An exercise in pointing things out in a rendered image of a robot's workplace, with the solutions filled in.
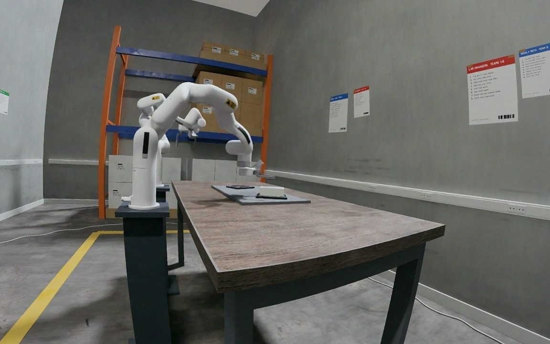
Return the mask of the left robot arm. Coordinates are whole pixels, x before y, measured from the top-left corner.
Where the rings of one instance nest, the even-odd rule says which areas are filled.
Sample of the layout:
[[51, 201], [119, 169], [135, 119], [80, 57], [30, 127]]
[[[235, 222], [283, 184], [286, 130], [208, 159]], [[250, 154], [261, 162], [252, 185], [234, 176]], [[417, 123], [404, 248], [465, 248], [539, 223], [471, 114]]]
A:
[[[154, 112], [153, 106], [156, 105], [157, 107], [161, 106], [161, 104], [165, 101], [165, 96], [161, 93], [150, 95], [148, 97], [144, 97], [140, 99], [137, 103], [137, 107], [142, 112], [142, 114], [139, 117], [139, 124], [140, 128], [143, 127], [147, 120], [151, 118], [151, 115]], [[188, 128], [188, 136], [190, 139], [195, 139], [197, 137], [196, 134], [194, 134], [195, 129], [202, 129], [206, 126], [206, 121], [201, 117], [200, 112], [196, 108], [192, 108], [189, 114], [186, 116], [185, 119], [181, 119], [179, 116], [176, 119], [177, 123], [181, 124], [181, 126], [189, 127]], [[158, 152], [157, 152], [157, 171], [156, 171], [156, 187], [164, 187], [162, 184], [162, 155], [161, 154], [167, 154], [170, 151], [170, 144], [169, 141], [164, 134], [162, 136], [161, 140], [159, 140], [159, 146], [158, 146]]]

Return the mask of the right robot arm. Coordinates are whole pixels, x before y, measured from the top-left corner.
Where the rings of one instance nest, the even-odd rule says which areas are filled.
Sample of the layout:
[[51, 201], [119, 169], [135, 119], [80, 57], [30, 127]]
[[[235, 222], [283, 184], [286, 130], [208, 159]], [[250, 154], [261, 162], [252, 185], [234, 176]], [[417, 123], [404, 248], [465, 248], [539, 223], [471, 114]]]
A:
[[128, 207], [136, 210], [151, 210], [160, 207], [156, 203], [156, 171], [159, 140], [174, 124], [189, 101], [212, 107], [217, 123], [239, 140], [228, 141], [225, 148], [228, 154], [238, 155], [237, 166], [257, 169], [263, 164], [259, 160], [251, 166], [253, 142], [247, 130], [235, 120], [233, 112], [238, 107], [237, 99], [231, 93], [214, 85], [201, 85], [190, 82], [179, 85], [159, 106], [147, 123], [136, 131], [133, 141], [132, 195], [122, 197], [130, 202]]

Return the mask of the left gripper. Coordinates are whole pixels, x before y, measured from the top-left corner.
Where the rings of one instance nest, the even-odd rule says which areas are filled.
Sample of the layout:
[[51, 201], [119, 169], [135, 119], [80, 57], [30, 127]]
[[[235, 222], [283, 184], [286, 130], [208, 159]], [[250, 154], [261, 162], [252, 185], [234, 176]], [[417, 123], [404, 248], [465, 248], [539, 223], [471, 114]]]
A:
[[[181, 136], [182, 133], [189, 132], [189, 131], [188, 131], [188, 128], [189, 128], [189, 127], [181, 126], [181, 125], [179, 124], [179, 131], [180, 131], [180, 133], [177, 133], [176, 147], [178, 146], [178, 142], [179, 142], [179, 141], [178, 141], [178, 136]], [[197, 133], [199, 132], [199, 129], [195, 129], [195, 130], [193, 130], [193, 131], [194, 131], [194, 134], [197, 134]], [[196, 138], [198, 138], [198, 136], [195, 137], [195, 140], [194, 140], [194, 143], [193, 143], [193, 149], [196, 148]]]

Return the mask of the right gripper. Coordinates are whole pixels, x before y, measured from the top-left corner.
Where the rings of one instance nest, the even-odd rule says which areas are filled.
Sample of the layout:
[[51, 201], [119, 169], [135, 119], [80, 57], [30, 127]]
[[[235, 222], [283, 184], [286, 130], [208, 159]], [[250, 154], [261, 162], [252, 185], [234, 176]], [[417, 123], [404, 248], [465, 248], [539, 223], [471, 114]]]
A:
[[257, 171], [255, 168], [251, 168], [249, 166], [237, 166], [237, 167], [240, 167], [239, 168], [239, 175], [240, 176], [257, 175], [258, 178], [266, 178], [266, 179], [275, 180], [275, 175], [261, 174], [261, 171]]

